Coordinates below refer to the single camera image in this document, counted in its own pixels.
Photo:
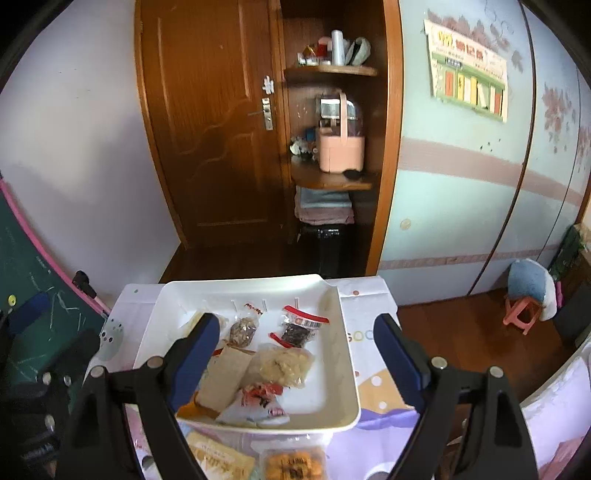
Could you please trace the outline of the mixed nuts clear bag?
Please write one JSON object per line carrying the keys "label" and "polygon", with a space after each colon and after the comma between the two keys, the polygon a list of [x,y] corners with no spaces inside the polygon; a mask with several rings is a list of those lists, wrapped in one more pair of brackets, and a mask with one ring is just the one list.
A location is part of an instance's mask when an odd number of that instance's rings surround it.
{"label": "mixed nuts clear bag", "polygon": [[263,311],[252,303],[245,303],[242,310],[238,312],[238,320],[232,323],[228,333],[228,344],[232,347],[246,348],[252,343],[257,329],[259,329],[259,318]]}

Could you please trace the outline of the green chalkboard pink frame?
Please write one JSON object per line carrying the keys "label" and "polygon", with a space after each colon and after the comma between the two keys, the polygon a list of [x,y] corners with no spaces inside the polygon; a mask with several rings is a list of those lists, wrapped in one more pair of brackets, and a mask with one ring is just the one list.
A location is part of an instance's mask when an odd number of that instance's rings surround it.
{"label": "green chalkboard pink frame", "polygon": [[99,332],[110,310],[78,289],[44,247],[1,182],[1,312],[30,321],[13,335],[5,379],[33,381],[62,346]]}

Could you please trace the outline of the silver cylinder bottle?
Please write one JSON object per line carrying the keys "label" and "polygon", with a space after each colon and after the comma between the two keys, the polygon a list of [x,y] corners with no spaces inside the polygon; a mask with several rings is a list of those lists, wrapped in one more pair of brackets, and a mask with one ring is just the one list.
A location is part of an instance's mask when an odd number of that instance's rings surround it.
{"label": "silver cylinder bottle", "polygon": [[346,65],[345,39],[341,30],[332,30],[331,61],[334,66]]}

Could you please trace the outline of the cartoon pink purple tablecloth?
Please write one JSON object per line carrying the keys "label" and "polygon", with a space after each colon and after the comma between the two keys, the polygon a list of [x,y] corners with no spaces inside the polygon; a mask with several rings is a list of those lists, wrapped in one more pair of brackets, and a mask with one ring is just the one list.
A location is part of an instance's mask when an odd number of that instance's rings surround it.
{"label": "cartoon pink purple tablecloth", "polygon": [[325,447],[331,479],[371,479],[388,473],[418,416],[404,404],[374,342],[376,318],[398,311],[380,277],[325,281],[301,275],[130,284],[103,325],[90,364],[110,372],[137,368],[153,355],[164,355],[195,315],[211,312],[232,322],[247,305],[263,313],[255,346],[273,341],[270,333],[280,330],[284,307],[329,318],[329,325],[308,343],[315,362],[304,388],[280,396],[290,423],[236,429],[200,419],[183,420],[183,428],[254,456],[266,449]]}

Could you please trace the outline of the yellow noodle snack bag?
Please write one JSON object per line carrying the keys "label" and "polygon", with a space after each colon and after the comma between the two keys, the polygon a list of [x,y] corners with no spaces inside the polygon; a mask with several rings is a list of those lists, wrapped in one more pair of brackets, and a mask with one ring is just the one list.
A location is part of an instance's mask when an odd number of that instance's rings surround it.
{"label": "yellow noodle snack bag", "polygon": [[[192,317],[180,327],[180,331],[182,332],[182,334],[184,336],[188,336],[190,334],[190,332],[192,331],[192,329],[197,326],[197,323],[200,321],[201,317],[205,315],[204,311],[199,311],[197,310],[197,312],[195,312]],[[224,329],[226,328],[226,326],[228,326],[228,318],[222,316],[219,313],[214,313],[214,316],[216,317],[216,319],[218,320],[219,323],[219,330],[221,332],[224,331]]]}

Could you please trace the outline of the soda cracker tan pack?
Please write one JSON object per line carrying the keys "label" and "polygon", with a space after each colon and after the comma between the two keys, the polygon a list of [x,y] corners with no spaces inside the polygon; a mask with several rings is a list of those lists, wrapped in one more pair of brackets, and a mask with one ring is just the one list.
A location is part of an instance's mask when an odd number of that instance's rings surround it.
{"label": "soda cracker tan pack", "polygon": [[176,411],[182,419],[214,420],[235,399],[254,353],[226,346],[209,360],[190,399]]}

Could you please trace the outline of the large yellow cracker pack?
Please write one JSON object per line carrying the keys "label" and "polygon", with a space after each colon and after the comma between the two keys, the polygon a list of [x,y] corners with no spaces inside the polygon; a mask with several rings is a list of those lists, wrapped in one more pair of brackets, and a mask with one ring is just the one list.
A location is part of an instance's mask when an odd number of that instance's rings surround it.
{"label": "large yellow cracker pack", "polygon": [[189,432],[185,440],[207,479],[250,478],[256,464],[252,457],[194,431]]}

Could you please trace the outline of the pink handled basket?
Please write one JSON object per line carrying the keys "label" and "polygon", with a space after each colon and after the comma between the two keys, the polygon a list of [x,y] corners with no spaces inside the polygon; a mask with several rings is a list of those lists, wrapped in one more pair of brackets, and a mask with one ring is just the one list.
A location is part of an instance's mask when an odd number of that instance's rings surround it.
{"label": "pink handled basket", "polygon": [[344,91],[317,98],[318,127],[315,142],[322,172],[344,174],[363,170],[365,133],[363,113]]}

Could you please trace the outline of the wall calendar poster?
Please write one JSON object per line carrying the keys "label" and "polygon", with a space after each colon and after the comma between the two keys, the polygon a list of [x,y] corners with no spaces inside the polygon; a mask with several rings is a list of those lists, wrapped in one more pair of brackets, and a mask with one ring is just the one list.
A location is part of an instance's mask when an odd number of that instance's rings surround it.
{"label": "wall calendar poster", "polygon": [[503,123],[508,119],[507,61],[475,40],[424,20],[432,95]]}

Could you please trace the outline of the white snack packet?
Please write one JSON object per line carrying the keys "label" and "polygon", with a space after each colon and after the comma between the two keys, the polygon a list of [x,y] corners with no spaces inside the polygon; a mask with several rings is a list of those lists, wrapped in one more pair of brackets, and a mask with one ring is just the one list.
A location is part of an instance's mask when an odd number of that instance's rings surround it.
{"label": "white snack packet", "polygon": [[280,405],[283,386],[276,383],[253,383],[239,389],[221,414],[218,423],[263,428],[290,422],[290,415]]}

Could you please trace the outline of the dark dried fruit zip bag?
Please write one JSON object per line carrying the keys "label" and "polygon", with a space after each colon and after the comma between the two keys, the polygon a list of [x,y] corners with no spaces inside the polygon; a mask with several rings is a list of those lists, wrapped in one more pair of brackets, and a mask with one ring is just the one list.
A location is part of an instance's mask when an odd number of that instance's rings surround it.
{"label": "dark dried fruit zip bag", "polygon": [[304,348],[325,325],[329,325],[328,318],[287,305],[283,307],[280,331],[271,332],[270,339],[283,348]]}

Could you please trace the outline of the yellow puffs clear bag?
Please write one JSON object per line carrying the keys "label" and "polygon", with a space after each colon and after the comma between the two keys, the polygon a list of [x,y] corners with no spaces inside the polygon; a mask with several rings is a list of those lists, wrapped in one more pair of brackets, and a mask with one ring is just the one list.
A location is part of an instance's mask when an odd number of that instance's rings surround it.
{"label": "yellow puffs clear bag", "polygon": [[266,382],[286,388],[304,388],[314,363],[315,355],[307,349],[263,344],[252,356],[243,383]]}

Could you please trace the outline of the orange cookie tray pack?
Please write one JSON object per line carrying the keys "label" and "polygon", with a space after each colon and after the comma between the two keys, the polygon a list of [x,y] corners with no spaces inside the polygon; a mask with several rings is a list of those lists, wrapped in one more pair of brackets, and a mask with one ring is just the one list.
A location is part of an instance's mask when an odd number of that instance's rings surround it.
{"label": "orange cookie tray pack", "polygon": [[260,457],[266,480],[325,480],[325,451],[321,447],[267,450]]}

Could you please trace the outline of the blue white plush cushion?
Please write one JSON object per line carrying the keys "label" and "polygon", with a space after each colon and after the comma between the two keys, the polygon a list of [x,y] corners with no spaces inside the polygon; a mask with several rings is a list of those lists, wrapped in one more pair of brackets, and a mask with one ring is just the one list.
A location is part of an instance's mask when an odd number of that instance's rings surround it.
{"label": "blue white plush cushion", "polygon": [[541,305],[541,320],[551,320],[558,311],[555,282],[549,271],[532,259],[513,262],[508,275],[508,298],[531,297]]}

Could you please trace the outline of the folded towels stack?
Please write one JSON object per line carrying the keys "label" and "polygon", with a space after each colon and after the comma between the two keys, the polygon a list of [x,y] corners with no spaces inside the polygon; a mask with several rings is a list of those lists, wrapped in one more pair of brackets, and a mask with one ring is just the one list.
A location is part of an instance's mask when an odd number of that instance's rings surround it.
{"label": "folded towels stack", "polygon": [[346,191],[314,190],[297,186],[294,214],[310,225],[342,225],[355,223],[353,205]]}

